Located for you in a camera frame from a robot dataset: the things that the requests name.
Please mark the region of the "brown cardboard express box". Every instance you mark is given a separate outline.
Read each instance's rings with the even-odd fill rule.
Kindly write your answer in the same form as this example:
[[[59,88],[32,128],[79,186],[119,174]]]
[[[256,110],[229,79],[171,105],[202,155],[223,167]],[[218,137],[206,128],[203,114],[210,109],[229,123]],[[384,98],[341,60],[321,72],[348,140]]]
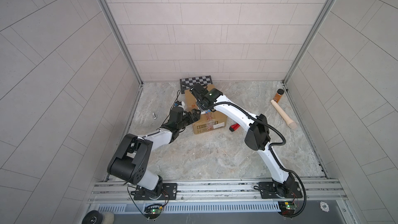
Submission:
[[[184,91],[184,95],[186,109],[189,112],[193,109],[198,110],[197,100],[189,89]],[[200,120],[192,124],[193,132],[194,134],[201,134],[215,129],[224,128],[227,124],[227,119],[228,118],[225,114],[218,111],[202,112]]]

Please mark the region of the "red utility knife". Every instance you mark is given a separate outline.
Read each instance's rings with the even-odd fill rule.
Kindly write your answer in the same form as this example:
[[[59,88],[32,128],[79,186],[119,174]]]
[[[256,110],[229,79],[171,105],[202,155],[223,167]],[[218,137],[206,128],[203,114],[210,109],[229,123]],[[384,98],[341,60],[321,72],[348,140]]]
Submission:
[[[230,130],[231,132],[235,132],[239,127],[240,127],[240,125],[239,125],[238,123],[235,123],[235,124],[233,124],[233,125],[231,125],[231,126],[229,127],[229,130]]]

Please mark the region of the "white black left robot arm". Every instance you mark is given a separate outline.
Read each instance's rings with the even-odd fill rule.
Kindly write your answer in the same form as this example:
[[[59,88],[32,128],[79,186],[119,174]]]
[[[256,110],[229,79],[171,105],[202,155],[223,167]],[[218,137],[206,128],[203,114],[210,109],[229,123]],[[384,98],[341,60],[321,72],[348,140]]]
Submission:
[[[158,130],[144,136],[126,134],[109,162],[107,173],[124,180],[126,184],[141,186],[151,198],[159,197],[163,178],[147,170],[151,152],[175,141],[185,127],[200,118],[199,110],[187,112],[180,106],[174,106],[168,121]]]

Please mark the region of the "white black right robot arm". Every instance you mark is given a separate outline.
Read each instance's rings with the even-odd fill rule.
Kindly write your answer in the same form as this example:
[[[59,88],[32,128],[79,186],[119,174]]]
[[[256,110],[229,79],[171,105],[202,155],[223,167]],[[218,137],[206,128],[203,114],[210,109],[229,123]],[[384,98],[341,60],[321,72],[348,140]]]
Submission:
[[[281,198],[290,197],[291,188],[295,183],[293,172],[284,167],[273,151],[274,145],[283,146],[286,139],[267,123],[266,117],[263,114],[255,115],[244,110],[216,88],[209,90],[200,84],[195,84],[189,91],[195,97],[200,110],[221,112],[246,131],[244,142],[260,155],[269,169],[275,193]]]

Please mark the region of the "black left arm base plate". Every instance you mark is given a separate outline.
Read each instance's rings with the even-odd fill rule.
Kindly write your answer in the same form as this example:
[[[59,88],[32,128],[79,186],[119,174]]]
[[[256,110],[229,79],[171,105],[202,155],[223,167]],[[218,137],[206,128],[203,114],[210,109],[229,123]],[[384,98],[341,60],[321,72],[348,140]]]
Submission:
[[[135,201],[175,200],[177,186],[177,183],[163,183],[161,187],[157,185],[154,190],[137,186],[132,195]]]

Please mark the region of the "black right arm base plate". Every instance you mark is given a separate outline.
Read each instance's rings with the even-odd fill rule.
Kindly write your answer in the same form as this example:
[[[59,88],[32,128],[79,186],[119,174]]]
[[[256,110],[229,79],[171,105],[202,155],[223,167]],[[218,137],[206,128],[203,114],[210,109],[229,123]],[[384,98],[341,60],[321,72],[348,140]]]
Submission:
[[[303,198],[303,191],[300,184],[296,181],[291,186],[285,186],[284,184],[273,181],[265,181],[259,182],[257,187],[262,199]]]

